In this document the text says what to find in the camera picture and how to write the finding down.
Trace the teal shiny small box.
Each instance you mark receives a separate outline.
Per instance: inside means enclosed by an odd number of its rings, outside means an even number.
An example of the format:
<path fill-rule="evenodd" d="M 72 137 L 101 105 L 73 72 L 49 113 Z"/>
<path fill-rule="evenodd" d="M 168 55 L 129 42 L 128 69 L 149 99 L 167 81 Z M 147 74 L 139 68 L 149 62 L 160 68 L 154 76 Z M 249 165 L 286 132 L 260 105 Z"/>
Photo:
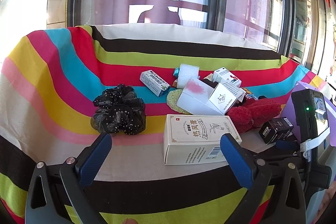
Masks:
<path fill-rule="evenodd" d="M 173 72 L 173 76 L 178 78 L 178 75 L 179 75 L 179 68 L 175 68 Z"/>

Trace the rainbow striped tablecloth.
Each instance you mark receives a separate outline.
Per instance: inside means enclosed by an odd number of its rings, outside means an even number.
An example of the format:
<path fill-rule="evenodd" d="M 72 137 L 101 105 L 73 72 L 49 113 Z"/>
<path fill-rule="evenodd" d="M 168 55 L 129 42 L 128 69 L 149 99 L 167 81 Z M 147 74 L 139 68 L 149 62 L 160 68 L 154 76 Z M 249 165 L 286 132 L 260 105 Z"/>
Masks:
<path fill-rule="evenodd" d="M 309 69 L 258 43 L 218 31 L 173 24 L 116 24 L 34 31 L 19 41 L 1 69 L 1 202 L 25 221 L 36 164 L 60 164 L 98 136 L 93 100 L 119 84 L 146 104 L 146 129 L 118 134 L 85 192 L 108 223 L 223 223 L 242 199 L 229 167 L 163 163 L 163 131 L 171 114 L 165 96 L 139 79 L 153 70 L 168 83 L 181 64 L 200 76 L 225 67 L 257 96 L 284 105 L 296 82 L 326 96 L 331 86 Z"/>

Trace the white medicine box red figure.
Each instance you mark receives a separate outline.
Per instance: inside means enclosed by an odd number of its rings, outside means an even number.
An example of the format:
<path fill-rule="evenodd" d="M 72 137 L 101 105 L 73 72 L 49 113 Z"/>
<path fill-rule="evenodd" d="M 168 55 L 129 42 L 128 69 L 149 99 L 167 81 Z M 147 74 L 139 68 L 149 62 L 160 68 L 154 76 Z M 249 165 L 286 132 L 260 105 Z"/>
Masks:
<path fill-rule="evenodd" d="M 224 81 L 229 81 L 238 88 L 242 84 L 242 81 L 225 67 L 215 70 L 213 72 L 212 82 L 224 83 Z"/>

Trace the white green barcode medicine box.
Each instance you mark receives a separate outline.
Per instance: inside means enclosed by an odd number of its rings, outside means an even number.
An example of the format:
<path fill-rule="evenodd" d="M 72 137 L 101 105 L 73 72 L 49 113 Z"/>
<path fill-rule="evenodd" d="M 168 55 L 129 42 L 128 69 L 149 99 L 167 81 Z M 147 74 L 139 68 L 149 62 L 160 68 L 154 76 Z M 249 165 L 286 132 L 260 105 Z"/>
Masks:
<path fill-rule="evenodd" d="M 167 94 L 170 90 L 170 85 L 152 70 L 143 71 L 139 80 L 157 97 Z"/>

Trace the white foam block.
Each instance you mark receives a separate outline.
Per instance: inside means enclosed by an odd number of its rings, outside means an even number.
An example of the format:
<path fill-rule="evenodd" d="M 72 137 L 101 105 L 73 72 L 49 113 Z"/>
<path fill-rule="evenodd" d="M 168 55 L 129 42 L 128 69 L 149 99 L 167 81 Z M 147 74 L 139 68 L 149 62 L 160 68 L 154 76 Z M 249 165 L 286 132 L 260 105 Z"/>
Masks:
<path fill-rule="evenodd" d="M 181 64 L 177 77 L 177 89 L 183 89 L 190 78 L 197 79 L 199 75 L 199 67 Z"/>

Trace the red fuzzy sock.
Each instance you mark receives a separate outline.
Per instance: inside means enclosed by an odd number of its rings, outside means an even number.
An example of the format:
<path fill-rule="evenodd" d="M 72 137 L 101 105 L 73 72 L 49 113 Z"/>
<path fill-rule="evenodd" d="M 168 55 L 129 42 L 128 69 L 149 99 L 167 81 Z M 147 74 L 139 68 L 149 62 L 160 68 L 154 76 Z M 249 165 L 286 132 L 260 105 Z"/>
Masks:
<path fill-rule="evenodd" d="M 238 133 L 242 134 L 262 126 L 281 112 L 281 105 L 269 98 L 246 99 L 240 106 L 231 107 L 227 116 L 232 120 Z"/>

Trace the small black box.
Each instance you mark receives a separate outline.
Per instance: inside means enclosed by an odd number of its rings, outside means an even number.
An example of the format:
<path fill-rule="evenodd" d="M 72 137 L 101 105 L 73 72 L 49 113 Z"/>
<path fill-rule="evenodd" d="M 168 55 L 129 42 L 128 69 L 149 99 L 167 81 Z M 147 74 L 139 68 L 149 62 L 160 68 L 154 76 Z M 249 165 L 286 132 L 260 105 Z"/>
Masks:
<path fill-rule="evenodd" d="M 259 135 L 265 144 L 271 144 L 277 140 L 285 140 L 293 128 L 294 125 L 287 117 L 273 118 L 262 125 Z"/>

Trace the large white herbal medicine box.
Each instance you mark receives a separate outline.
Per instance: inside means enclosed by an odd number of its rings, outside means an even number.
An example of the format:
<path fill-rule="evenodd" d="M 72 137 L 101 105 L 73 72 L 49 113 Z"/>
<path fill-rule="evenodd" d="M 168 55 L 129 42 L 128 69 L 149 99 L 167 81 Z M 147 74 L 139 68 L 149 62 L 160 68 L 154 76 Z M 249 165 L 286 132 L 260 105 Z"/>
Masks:
<path fill-rule="evenodd" d="M 163 133 L 163 162 L 193 165 L 225 161 L 220 147 L 224 134 L 242 142 L 228 116 L 168 114 Z"/>

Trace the green round sponge pad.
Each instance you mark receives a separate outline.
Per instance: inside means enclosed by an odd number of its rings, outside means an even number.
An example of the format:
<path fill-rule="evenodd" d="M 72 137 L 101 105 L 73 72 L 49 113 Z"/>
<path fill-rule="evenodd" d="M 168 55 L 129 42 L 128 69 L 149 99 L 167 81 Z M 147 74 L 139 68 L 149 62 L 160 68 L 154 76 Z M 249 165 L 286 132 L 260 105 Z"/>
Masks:
<path fill-rule="evenodd" d="M 179 106 L 177 106 L 177 101 L 182 94 L 182 89 L 174 89 L 169 91 L 167 98 L 166 98 L 166 103 L 171 108 L 171 110 L 174 110 L 177 113 L 181 114 L 187 114 L 190 115 L 190 113 L 186 110 L 183 110 Z"/>

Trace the purple storage box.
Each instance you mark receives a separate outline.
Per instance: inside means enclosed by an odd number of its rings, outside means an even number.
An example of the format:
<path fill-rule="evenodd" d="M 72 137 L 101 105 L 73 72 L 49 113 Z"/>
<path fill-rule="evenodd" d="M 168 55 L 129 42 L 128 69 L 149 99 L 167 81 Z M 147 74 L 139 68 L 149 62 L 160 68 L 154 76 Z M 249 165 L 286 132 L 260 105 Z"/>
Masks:
<path fill-rule="evenodd" d="M 288 120 L 294 125 L 294 128 L 292 129 L 293 135 L 297 138 L 298 141 L 301 141 L 301 134 L 299 130 L 299 126 L 296 123 L 296 118 L 295 118 L 295 110 L 293 106 L 293 102 L 291 99 L 291 94 L 293 92 L 301 91 L 304 89 L 312 89 L 319 91 L 323 94 L 325 98 L 325 103 L 327 107 L 327 113 L 331 114 L 331 122 L 330 122 L 330 145 L 332 147 L 335 147 L 335 101 L 331 101 L 331 97 L 329 98 L 328 96 L 331 95 L 331 91 L 334 91 L 333 88 L 329 86 L 329 84 L 326 84 L 322 90 L 319 90 L 319 88 L 314 87 L 313 85 L 310 85 L 308 83 L 305 83 L 303 81 L 297 81 L 293 90 L 290 92 L 289 99 L 281 113 L 281 117 L 286 117 Z"/>

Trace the white cube box diamond logo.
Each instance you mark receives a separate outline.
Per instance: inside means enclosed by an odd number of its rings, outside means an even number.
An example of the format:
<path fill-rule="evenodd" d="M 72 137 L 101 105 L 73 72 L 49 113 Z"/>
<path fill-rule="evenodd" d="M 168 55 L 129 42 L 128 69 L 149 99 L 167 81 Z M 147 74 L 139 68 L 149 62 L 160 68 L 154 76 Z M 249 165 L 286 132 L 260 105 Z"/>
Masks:
<path fill-rule="evenodd" d="M 228 110 L 236 104 L 242 102 L 245 91 L 229 81 L 218 83 L 209 97 L 209 101 L 222 113 L 226 114 Z"/>

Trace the black studded scrunchie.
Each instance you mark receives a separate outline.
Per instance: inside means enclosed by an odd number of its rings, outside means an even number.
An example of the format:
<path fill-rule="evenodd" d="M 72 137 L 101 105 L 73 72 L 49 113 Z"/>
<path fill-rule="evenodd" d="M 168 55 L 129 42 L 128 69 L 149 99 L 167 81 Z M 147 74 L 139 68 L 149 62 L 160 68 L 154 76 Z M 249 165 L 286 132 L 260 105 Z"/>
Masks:
<path fill-rule="evenodd" d="M 119 84 L 97 96 L 91 126 L 101 134 L 138 135 L 146 129 L 145 102 L 132 86 Z"/>

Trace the red blue 48 box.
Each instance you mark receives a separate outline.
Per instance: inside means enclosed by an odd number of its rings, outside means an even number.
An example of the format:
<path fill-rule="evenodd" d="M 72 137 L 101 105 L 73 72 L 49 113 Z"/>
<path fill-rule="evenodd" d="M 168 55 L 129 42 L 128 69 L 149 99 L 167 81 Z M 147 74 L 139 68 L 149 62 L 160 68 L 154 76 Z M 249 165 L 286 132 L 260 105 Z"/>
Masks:
<path fill-rule="evenodd" d="M 247 88 L 242 89 L 245 91 L 243 100 L 249 100 L 249 99 L 258 100 L 258 98 L 249 89 Z"/>

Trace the white box pink flower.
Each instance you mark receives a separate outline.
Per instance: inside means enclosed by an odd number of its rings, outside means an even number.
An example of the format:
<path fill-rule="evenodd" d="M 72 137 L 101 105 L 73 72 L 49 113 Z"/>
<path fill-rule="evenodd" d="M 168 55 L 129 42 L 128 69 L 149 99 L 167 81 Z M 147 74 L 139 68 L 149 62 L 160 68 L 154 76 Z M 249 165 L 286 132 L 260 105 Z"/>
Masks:
<path fill-rule="evenodd" d="M 214 88 L 199 79 L 190 78 L 182 90 L 177 106 L 193 115 L 223 115 L 220 110 L 210 102 Z"/>

